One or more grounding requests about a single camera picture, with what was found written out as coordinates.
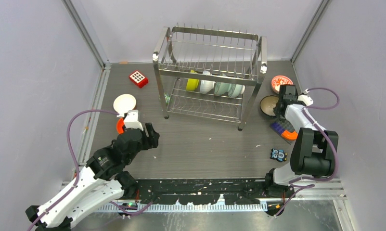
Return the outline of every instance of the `white plate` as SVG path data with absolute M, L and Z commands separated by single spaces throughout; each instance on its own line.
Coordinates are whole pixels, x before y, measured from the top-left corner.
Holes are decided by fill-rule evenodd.
M 125 113 L 133 110 L 136 106 L 136 99 L 133 95 L 123 94 L 118 96 L 114 101 L 114 110 L 119 113 L 119 116 L 123 117 Z

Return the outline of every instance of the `white bowl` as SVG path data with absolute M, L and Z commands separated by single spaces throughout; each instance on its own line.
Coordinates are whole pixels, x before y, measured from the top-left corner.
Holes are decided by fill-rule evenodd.
M 203 71 L 203 74 L 205 75 L 211 75 L 209 71 Z M 200 82 L 200 93 L 207 93 L 211 91 L 214 88 L 214 81 L 208 81 L 208 80 L 202 80 Z
M 229 97 L 235 98 L 244 93 L 245 86 L 240 84 L 232 84 L 232 87 L 229 90 Z

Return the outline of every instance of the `red bowl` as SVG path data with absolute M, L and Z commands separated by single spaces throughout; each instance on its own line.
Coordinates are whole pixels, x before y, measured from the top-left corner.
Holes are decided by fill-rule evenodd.
M 275 76 L 271 80 L 272 90 L 277 94 L 280 93 L 280 86 L 285 84 L 293 85 L 294 83 L 286 76 Z

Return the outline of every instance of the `bowl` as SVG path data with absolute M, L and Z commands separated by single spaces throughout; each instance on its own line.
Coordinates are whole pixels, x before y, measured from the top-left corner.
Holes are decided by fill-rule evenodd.
M 232 84 L 229 90 L 229 97 L 235 98 L 244 93 L 245 86 L 240 84 Z
M 231 83 L 222 83 L 222 82 L 216 82 L 216 85 L 214 86 L 214 94 L 215 95 L 222 95 L 228 91 L 230 91 Z
M 189 91 L 196 90 L 198 85 L 199 85 L 198 79 L 190 78 L 187 80 L 186 90 L 189 90 Z
M 294 84 L 292 82 L 292 80 L 290 80 L 288 77 L 286 76 L 275 76 L 274 78 L 272 78 L 271 80 L 271 87 L 272 87 L 272 90 L 279 94 L 280 93 L 280 86 L 281 85 L 285 85 L 285 84 L 289 84 L 289 85 L 292 85 Z
M 274 107 L 277 106 L 278 97 L 275 95 L 269 95 L 262 98 L 261 102 L 259 102 L 259 107 L 261 111 L 271 117 L 276 117 L 274 113 Z
M 203 71 L 203 74 L 208 75 L 208 76 L 211 75 L 211 73 L 209 71 Z M 200 92 L 201 93 L 207 93 L 207 92 L 211 91 L 214 88 L 214 84 L 215 84 L 214 81 L 202 80 L 200 82 Z
M 128 111 L 135 109 L 136 99 L 133 95 L 123 94 L 114 100 L 114 110 L 119 113 L 119 116 L 124 116 Z

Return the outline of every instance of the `light green bowl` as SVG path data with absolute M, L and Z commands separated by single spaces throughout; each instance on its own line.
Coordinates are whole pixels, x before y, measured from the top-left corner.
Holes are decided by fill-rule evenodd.
M 222 95 L 228 91 L 230 91 L 231 83 L 221 83 L 217 82 L 216 86 L 214 87 L 214 94 L 215 95 Z
M 235 98 L 244 93 L 245 86 L 240 84 L 232 84 L 229 90 L 229 97 Z

